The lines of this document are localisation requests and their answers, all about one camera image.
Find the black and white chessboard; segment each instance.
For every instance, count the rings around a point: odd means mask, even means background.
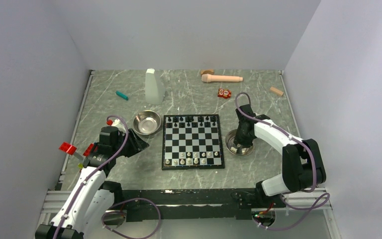
[[[219,115],[163,118],[162,170],[225,168]]]

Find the gray marble surface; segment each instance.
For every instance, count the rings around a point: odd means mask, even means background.
[[[241,83],[204,83],[199,70],[156,71],[166,87],[161,105],[145,102],[145,70],[96,71],[74,145],[83,152],[90,143],[98,140],[100,128],[106,126],[108,115],[119,115],[127,120],[128,127],[140,111],[153,110],[163,115],[173,114],[219,114],[223,144],[227,133],[238,126],[234,98],[239,92],[247,92],[252,100],[254,112],[266,114],[285,130],[296,133],[286,95],[279,97],[269,88],[284,90],[277,71],[216,70],[217,75],[241,76]],[[218,98],[219,88],[230,89],[230,99]],[[115,91],[129,97],[128,101],[118,97]],[[246,104],[245,97],[240,104]],[[225,145],[225,168],[215,170],[161,170],[162,131],[142,137],[150,146],[130,158],[120,157],[111,170],[108,180],[120,182],[123,189],[211,189],[248,188],[261,180],[281,172],[281,156],[260,139],[255,140],[255,150],[248,156],[236,156],[227,151]],[[78,160],[70,157],[62,190],[73,188],[78,177]]]

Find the white wall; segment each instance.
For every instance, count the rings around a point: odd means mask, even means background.
[[[322,0],[285,84],[343,238],[382,238],[382,1]]]
[[[320,0],[54,0],[92,69],[284,69]]]
[[[87,79],[51,3],[0,1],[0,239],[33,238]]]

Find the robotic hand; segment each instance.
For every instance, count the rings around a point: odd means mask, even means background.
[[[239,109],[249,117],[236,109],[239,125],[234,144],[250,147],[255,138],[260,138],[282,155],[282,173],[256,183],[257,201],[261,203],[280,201],[279,197],[282,193],[303,191],[305,188],[312,187],[313,175],[315,175],[316,183],[326,181],[326,172],[315,140],[295,137],[275,125],[266,115],[256,116],[250,104],[240,106]],[[312,153],[315,172],[312,170],[312,159],[310,160],[309,153],[300,143],[309,148]]]
[[[101,129],[99,142],[85,158],[80,178],[68,200],[50,225],[41,224],[37,228],[36,239],[83,239],[109,207],[123,201],[121,184],[105,179],[115,166],[116,158],[131,157],[149,146],[134,131],[128,130],[127,140],[120,150],[125,138],[126,134],[115,126]]]

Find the metal bowl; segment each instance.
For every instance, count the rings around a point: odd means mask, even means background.
[[[142,111],[132,123],[132,128],[137,134],[150,135],[155,133],[162,124],[160,115],[154,111]]]
[[[236,129],[231,130],[226,135],[226,148],[228,148],[229,152],[235,155],[240,155],[240,156],[246,156],[250,154],[252,151],[254,151],[254,140],[253,140],[253,145],[249,148],[243,148],[241,145],[235,145],[233,143],[233,139],[235,138],[236,135]]]

